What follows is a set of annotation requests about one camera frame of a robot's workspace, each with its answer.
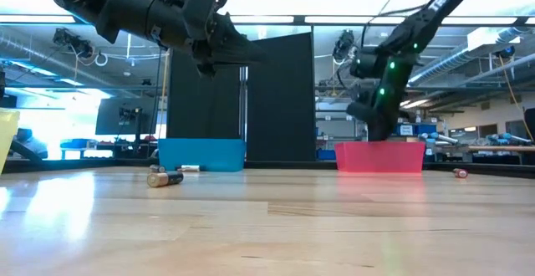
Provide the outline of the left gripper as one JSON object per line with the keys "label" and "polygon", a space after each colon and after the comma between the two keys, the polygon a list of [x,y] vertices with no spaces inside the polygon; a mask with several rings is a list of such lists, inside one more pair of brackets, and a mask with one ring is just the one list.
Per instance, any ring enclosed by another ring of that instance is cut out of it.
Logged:
{"label": "left gripper", "polygon": [[261,47],[236,30],[229,14],[217,13],[217,0],[186,0],[183,21],[191,54],[200,51],[196,54],[200,76],[214,77],[214,63],[254,64],[267,58]]}

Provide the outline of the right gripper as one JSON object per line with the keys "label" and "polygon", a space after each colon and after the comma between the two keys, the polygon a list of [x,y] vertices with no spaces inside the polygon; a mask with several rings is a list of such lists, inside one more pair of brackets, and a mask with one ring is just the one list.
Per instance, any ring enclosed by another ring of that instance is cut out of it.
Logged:
{"label": "right gripper", "polygon": [[380,80],[373,89],[360,89],[346,109],[348,115],[367,125],[368,141],[384,141],[394,132],[411,71],[409,53],[360,52],[355,56],[350,69],[353,76]]}

